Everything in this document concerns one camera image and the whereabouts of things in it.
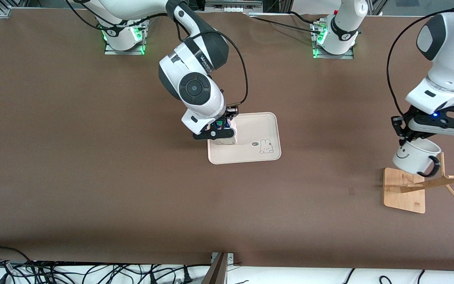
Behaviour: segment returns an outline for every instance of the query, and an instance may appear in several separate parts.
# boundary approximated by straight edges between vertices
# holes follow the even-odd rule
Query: circular button pad
[[[185,75],[180,81],[180,97],[191,105],[205,104],[209,100],[210,94],[211,86],[203,74],[192,72]]]

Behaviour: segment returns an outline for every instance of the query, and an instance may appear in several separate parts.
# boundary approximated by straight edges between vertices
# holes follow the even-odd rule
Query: white tray
[[[221,145],[208,140],[208,159],[212,164],[273,161],[281,156],[278,123],[271,112],[243,113],[234,118],[238,143]]]

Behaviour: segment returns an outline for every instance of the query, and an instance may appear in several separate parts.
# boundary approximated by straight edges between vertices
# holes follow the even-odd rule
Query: white mug
[[[436,143],[418,138],[400,146],[393,156],[393,163],[405,172],[429,177],[439,170],[440,163],[437,159],[439,153],[441,153],[441,148]],[[425,174],[425,170],[432,163],[434,167],[431,172]]]

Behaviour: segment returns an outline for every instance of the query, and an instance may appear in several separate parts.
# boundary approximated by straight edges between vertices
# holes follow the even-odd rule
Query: black mug handle
[[[426,178],[426,177],[429,178],[429,177],[431,177],[431,176],[434,176],[434,175],[438,172],[438,170],[440,169],[440,167],[441,167],[441,163],[439,162],[439,160],[438,160],[436,157],[434,157],[434,156],[429,156],[428,158],[429,158],[430,160],[432,160],[432,162],[434,163],[434,168],[433,168],[433,169],[430,171],[430,173],[428,173],[428,174],[423,173],[423,172],[418,172],[418,174],[419,174],[420,176],[423,176],[424,178]]]

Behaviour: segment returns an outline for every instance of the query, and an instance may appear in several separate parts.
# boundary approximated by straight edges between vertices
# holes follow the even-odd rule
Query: brown table
[[[71,11],[15,9],[0,19],[0,245],[46,260],[202,263],[225,250],[244,265],[454,269],[445,188],[423,215],[381,201],[398,146],[386,55],[414,18],[366,18],[354,60],[320,60],[306,32],[201,16],[243,53],[240,110],[276,114],[281,158],[209,163],[157,77],[179,43],[169,19],[152,24],[145,56],[105,56]],[[403,109],[430,67],[417,32],[393,56]],[[234,49],[213,78],[227,102],[242,97]],[[454,173],[454,137],[433,140]]]

